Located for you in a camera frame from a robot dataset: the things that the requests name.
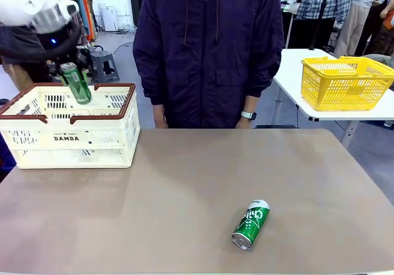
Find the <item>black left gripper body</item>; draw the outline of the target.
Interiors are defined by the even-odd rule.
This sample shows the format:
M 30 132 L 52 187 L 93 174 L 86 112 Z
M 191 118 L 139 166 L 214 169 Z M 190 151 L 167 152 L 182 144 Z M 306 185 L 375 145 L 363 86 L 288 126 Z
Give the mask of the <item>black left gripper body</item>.
M 70 22 L 61 30 L 49 34 L 40 34 L 39 41 L 45 50 L 54 50 L 64 44 L 70 43 L 70 38 L 75 35 L 75 29 L 79 30 L 76 43 L 65 54 L 51 58 L 47 61 L 50 73 L 59 73 L 60 65 L 72 62 L 81 71 L 89 71 L 92 68 L 90 49 L 83 26 Z

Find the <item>person's right hand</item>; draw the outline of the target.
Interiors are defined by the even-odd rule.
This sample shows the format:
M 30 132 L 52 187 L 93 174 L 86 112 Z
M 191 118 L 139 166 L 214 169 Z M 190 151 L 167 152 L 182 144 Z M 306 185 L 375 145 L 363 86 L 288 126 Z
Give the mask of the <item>person's right hand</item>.
M 164 105 L 153 105 L 153 120 L 157 129 L 167 129 L 168 124 L 164 115 Z

